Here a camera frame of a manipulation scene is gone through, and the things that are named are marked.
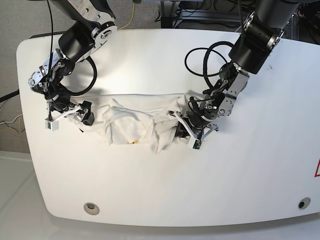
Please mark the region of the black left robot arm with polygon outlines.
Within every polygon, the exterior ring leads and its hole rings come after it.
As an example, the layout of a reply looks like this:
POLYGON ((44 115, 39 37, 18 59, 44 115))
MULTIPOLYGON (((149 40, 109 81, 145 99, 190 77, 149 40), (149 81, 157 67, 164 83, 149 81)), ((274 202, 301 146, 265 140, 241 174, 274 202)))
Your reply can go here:
POLYGON ((258 0, 254 11, 246 20, 240 20, 240 37, 236 43, 219 41, 206 48, 202 73, 208 88, 204 99, 190 97, 189 111, 176 114, 179 123, 175 137, 194 137, 197 142, 205 137, 205 128, 217 130, 215 119, 229 116, 239 93, 246 87, 249 75, 256 75, 283 35, 283 29, 298 6, 300 0, 258 0), (215 75, 215 84, 208 73, 210 54, 219 46, 231 48, 226 62, 215 75))

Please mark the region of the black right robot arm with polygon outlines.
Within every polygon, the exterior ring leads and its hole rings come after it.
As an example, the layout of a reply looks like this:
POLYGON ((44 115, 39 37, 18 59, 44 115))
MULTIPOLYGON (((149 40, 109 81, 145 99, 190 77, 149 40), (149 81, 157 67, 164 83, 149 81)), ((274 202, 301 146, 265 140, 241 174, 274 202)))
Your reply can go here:
POLYGON ((91 126, 95 121, 92 103, 74 103, 71 98, 86 94, 96 83, 98 71, 91 54, 117 31, 116 17, 105 0, 54 0, 53 4, 75 23, 59 38, 58 48, 50 49, 49 57, 31 75, 28 84, 33 92, 42 94, 46 100, 49 129, 67 117, 91 126), (92 67, 92 81, 81 91, 71 91, 61 81, 83 61, 88 61, 92 67))

